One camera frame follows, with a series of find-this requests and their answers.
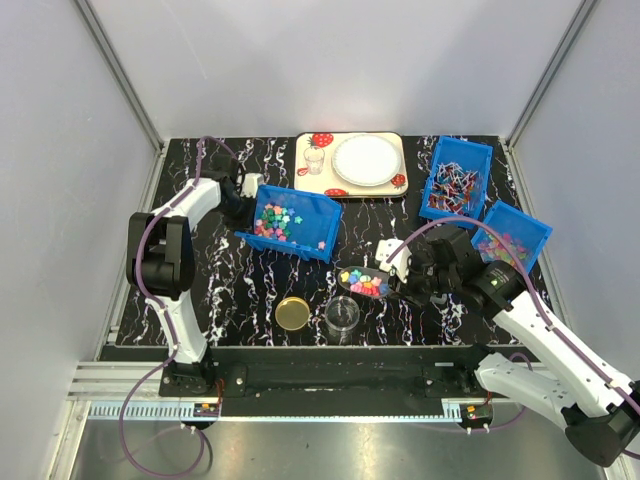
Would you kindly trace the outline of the blue bin of star candies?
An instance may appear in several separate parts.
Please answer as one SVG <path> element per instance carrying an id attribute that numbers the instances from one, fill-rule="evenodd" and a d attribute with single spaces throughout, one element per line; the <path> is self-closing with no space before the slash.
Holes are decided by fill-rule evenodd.
<path id="1" fill-rule="evenodd" d="M 262 185 L 251 229 L 235 235 L 255 250 L 274 250 L 328 264 L 341 216 L 342 206 L 324 194 Z"/>

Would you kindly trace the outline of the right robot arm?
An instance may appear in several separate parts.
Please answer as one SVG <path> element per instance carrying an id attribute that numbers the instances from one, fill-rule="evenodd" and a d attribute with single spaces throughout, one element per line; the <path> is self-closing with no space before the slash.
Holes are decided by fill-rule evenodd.
<path id="1" fill-rule="evenodd" d="M 452 222 L 421 227 L 427 245 L 379 242 L 375 258 L 411 300 L 452 294 L 510 332 L 551 372 L 518 367 L 486 346 L 473 348 L 454 371 L 466 396 L 482 390 L 507 397 L 558 426 L 586 459 L 610 467 L 639 434 L 639 384 L 597 355 L 543 302 L 516 263 L 487 263 L 467 231 Z"/>

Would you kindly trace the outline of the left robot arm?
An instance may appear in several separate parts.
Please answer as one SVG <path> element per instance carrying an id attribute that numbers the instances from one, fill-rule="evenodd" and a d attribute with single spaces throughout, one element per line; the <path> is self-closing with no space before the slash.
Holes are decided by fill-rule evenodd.
<path id="1" fill-rule="evenodd" d="M 161 369 L 168 382 L 196 396 L 214 388 L 216 372 L 191 298 L 196 273 L 192 231 L 211 212 L 231 229 L 249 226 L 263 184 L 262 174 L 246 172 L 235 159 L 220 161 L 212 171 L 197 166 L 195 177 L 166 203 L 129 219 L 127 280 L 163 329 L 168 359 Z"/>

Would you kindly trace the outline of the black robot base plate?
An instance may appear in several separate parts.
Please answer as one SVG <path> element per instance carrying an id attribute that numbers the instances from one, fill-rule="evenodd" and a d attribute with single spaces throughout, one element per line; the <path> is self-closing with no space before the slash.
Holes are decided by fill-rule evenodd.
<path id="1" fill-rule="evenodd" d="M 205 357 L 205 380 L 193 370 L 179 376 L 176 367 L 162 373 L 162 397 L 242 398 L 264 391 L 398 393 L 437 398 L 481 397 L 473 370 L 491 353 L 512 347 L 471 346 L 325 346 L 215 347 Z"/>

